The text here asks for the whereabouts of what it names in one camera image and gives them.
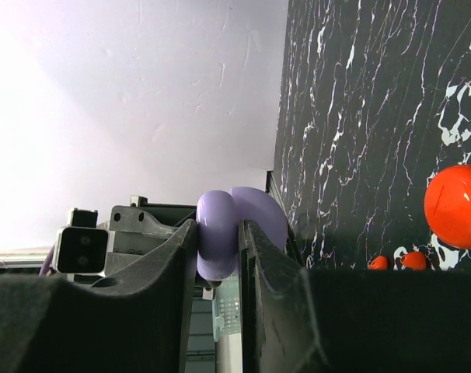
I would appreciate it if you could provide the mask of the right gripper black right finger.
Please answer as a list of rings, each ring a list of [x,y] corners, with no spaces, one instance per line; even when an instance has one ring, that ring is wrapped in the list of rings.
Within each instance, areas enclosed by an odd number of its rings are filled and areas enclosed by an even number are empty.
[[[245,372],[471,372],[471,277],[320,270],[239,225]]]

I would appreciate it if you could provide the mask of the lilac earbud charging case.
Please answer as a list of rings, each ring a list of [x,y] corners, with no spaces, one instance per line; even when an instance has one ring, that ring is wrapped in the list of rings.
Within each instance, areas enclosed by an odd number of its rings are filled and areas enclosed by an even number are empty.
[[[197,272],[207,281],[222,281],[236,268],[239,223],[255,221],[270,242],[282,250],[288,223],[277,201],[262,190],[236,186],[226,192],[211,190],[197,202],[199,248]]]

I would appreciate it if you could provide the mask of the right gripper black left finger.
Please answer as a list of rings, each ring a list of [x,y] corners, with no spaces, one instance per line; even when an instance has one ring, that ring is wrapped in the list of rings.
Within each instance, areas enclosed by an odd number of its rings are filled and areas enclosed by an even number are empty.
[[[196,277],[197,224],[83,287],[0,275],[0,372],[181,372]]]

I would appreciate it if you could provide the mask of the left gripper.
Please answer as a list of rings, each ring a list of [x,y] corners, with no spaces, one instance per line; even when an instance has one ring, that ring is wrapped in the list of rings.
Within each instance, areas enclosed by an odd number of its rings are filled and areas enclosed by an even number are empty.
[[[95,288],[192,288],[196,278],[196,208],[151,204],[133,196],[112,208],[112,251]]]

